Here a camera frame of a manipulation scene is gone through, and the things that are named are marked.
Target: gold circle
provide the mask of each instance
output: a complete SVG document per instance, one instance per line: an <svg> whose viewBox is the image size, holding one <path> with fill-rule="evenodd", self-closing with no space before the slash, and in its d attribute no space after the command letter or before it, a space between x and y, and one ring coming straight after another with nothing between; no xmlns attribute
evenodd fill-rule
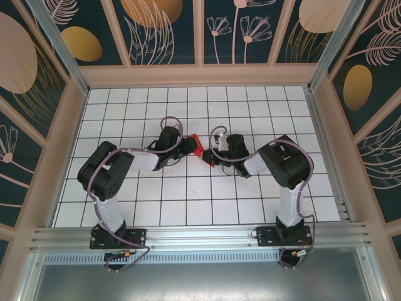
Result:
<svg viewBox="0 0 401 301"><path fill-rule="evenodd" d="M303 0L299 7L299 22L310 33L331 33L349 0Z"/></svg>
<svg viewBox="0 0 401 301"><path fill-rule="evenodd" d="M72 26L61 32L73 56L81 61L96 61L102 56L102 46L90 31Z"/></svg>
<svg viewBox="0 0 401 301"><path fill-rule="evenodd" d="M35 82L38 59L29 33L12 17L0 13L0 86L25 93Z"/></svg>
<svg viewBox="0 0 401 301"><path fill-rule="evenodd" d="M167 15L170 23L175 22L181 15L182 0L121 0L122 6L130 18L137 24L148 28L163 26L163 22L156 21L157 15L154 3L161 14L163 11Z"/></svg>
<svg viewBox="0 0 401 301"><path fill-rule="evenodd" d="M369 98L372 83L372 74L367 67L363 65L352 67L344 83L345 105L353 111L362 108Z"/></svg>

